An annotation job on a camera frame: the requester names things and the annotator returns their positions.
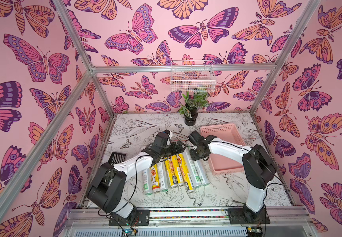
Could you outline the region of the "pink plastic basket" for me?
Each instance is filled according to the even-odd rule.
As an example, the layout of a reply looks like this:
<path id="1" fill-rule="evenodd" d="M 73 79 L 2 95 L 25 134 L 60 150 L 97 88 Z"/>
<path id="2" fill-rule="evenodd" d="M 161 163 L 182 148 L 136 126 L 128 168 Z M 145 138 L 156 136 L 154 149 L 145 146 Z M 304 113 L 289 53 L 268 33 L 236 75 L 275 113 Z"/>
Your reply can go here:
<path id="1" fill-rule="evenodd" d="M 202 126 L 200 134 L 203 137 L 216 136 L 209 144 L 212 154 L 208 162 L 213 175 L 244 171 L 242 157 L 250 147 L 246 146 L 235 124 Z"/>

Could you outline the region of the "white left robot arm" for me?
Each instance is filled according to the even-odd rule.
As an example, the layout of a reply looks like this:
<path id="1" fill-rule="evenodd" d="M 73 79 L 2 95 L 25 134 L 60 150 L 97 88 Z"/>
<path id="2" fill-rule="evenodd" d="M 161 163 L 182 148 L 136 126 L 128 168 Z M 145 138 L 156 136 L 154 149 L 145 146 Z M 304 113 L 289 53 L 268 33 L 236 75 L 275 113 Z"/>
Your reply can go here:
<path id="1" fill-rule="evenodd" d="M 102 164 L 86 191 L 87 198 L 105 213 L 124 219 L 133 217 L 136 207 L 122 198 L 125 183 L 167 158 L 183 153 L 186 145 L 181 141 L 172 142 L 171 138 L 170 131 L 159 132 L 154 142 L 135 157 L 114 165 Z"/>

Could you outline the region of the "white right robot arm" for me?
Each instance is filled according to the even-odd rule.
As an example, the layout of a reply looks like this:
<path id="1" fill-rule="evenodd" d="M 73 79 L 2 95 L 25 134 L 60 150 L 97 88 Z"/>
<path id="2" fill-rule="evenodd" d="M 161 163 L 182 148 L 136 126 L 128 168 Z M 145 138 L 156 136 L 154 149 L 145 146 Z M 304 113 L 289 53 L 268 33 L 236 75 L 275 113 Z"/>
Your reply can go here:
<path id="1" fill-rule="evenodd" d="M 260 145 L 249 147 L 230 143 L 214 135 L 203 137 L 197 131 L 193 131 L 188 140 L 193 145 L 190 155 L 195 161 L 214 154 L 243 166 L 246 179 L 251 185 L 243 213 L 247 218 L 257 218 L 264 211 L 267 187 L 276 174 L 276 168 L 266 150 Z"/>

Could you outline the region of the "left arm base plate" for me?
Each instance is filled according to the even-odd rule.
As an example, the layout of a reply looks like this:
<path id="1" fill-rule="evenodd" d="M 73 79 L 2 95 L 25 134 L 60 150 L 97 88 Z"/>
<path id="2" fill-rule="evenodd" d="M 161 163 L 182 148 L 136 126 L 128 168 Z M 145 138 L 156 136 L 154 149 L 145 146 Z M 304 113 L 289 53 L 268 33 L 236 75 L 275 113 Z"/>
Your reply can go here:
<path id="1" fill-rule="evenodd" d="M 112 213 L 109 220 L 109 226 L 113 227 L 134 227 L 134 226 L 148 226 L 150 221 L 149 209 L 134 209 L 127 217 L 121 217 L 116 213 Z"/>

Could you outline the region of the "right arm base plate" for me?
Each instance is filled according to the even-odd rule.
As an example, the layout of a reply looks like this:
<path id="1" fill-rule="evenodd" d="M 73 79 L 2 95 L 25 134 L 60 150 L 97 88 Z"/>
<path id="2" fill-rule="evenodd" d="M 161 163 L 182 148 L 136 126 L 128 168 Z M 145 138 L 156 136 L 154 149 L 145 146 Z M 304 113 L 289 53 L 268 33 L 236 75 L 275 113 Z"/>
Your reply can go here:
<path id="1" fill-rule="evenodd" d="M 225 211 L 231 225 L 260 225 L 270 224 L 271 221 L 265 208 L 259 212 L 253 212 L 246 206 L 244 208 L 228 208 Z"/>

